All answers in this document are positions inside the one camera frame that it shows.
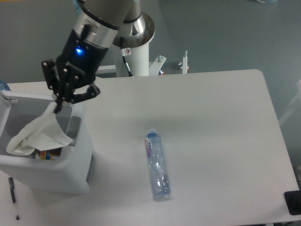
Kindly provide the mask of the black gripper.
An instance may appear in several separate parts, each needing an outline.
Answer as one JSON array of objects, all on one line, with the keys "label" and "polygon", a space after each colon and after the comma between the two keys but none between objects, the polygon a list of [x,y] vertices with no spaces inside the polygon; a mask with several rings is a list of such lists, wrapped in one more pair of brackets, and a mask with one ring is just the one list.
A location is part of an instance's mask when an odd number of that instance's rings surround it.
[{"label": "black gripper", "polygon": [[[80,36],[72,30],[64,49],[56,60],[49,59],[42,61],[41,66],[48,89],[53,91],[57,97],[56,107],[53,113],[59,113],[65,104],[76,104],[99,95],[100,89],[93,83],[95,73],[105,57],[108,49],[98,47],[88,41],[80,40]],[[75,89],[89,85],[85,93],[68,94],[68,84],[75,75],[68,75],[68,66],[80,69],[82,74],[78,75],[78,81]]]}]

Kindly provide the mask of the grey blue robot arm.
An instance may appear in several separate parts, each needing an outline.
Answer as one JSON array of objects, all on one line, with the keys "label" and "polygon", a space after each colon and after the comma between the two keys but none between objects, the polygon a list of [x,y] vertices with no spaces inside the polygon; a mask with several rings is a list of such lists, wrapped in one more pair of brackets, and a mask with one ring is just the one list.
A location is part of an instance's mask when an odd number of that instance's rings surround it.
[{"label": "grey blue robot arm", "polygon": [[138,0],[79,0],[81,13],[62,53],[41,63],[58,113],[64,103],[76,104],[100,94],[96,71],[122,24],[141,16]]}]

